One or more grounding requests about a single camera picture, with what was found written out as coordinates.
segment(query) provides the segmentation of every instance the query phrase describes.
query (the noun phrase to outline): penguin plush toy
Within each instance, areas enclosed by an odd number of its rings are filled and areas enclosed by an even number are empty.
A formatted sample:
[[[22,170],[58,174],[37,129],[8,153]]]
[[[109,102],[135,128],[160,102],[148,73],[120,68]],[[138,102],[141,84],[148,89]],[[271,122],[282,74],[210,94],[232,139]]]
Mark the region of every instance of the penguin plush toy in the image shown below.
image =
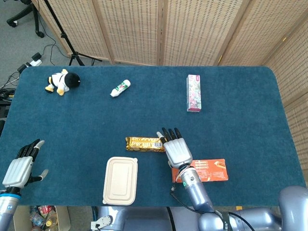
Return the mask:
[[[53,93],[54,87],[57,87],[57,93],[62,96],[70,88],[78,87],[80,85],[80,78],[77,74],[63,69],[61,73],[55,73],[48,77],[48,84],[45,87],[46,92]]]

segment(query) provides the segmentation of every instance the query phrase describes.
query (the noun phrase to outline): pink box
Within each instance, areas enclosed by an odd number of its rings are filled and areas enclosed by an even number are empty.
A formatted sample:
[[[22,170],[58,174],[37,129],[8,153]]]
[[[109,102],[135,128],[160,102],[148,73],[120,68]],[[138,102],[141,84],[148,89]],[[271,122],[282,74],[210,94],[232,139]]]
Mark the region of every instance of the pink box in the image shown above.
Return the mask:
[[[188,75],[186,78],[187,86],[187,111],[200,112],[201,111],[201,88],[200,76]]]

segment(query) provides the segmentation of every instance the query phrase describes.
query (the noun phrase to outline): woven panel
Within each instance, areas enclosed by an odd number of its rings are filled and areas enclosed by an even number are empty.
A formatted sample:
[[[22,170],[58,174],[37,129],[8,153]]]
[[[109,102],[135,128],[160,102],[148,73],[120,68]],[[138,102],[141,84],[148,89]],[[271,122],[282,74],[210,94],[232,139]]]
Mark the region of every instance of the woven panel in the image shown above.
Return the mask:
[[[254,1],[221,65],[261,65],[307,7],[307,0]]]
[[[114,60],[156,65],[158,1],[94,1]]]
[[[213,65],[241,0],[169,0],[164,65]]]
[[[277,78],[282,102],[308,89],[308,20],[266,64]]]
[[[108,59],[108,50],[103,39],[100,25],[95,19],[90,0],[49,0],[61,26],[67,34],[75,51]],[[40,12],[43,12],[56,33],[61,33],[45,2],[39,0]],[[70,51],[66,42],[63,44]]]
[[[308,169],[304,169],[303,174],[304,174],[304,178],[305,178],[305,181],[306,181],[306,185],[308,187]]]
[[[301,167],[308,169],[308,99],[288,110],[286,116]]]

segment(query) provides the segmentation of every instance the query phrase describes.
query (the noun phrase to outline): gold wrapper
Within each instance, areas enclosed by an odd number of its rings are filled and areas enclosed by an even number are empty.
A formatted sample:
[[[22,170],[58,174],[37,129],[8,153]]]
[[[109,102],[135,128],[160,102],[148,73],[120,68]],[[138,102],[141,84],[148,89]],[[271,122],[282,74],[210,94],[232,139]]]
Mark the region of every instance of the gold wrapper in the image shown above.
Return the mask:
[[[159,138],[147,137],[125,137],[126,150],[139,152],[164,152],[162,142]]]

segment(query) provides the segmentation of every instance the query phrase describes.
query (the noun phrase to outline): white bottle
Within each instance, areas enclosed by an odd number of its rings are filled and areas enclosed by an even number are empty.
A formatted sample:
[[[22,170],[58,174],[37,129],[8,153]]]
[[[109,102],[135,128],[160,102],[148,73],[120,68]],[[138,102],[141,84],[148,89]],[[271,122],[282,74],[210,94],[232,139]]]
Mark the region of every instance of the white bottle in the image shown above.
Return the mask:
[[[122,83],[120,83],[115,89],[113,89],[110,93],[112,97],[116,97],[130,87],[130,81],[125,79]]]

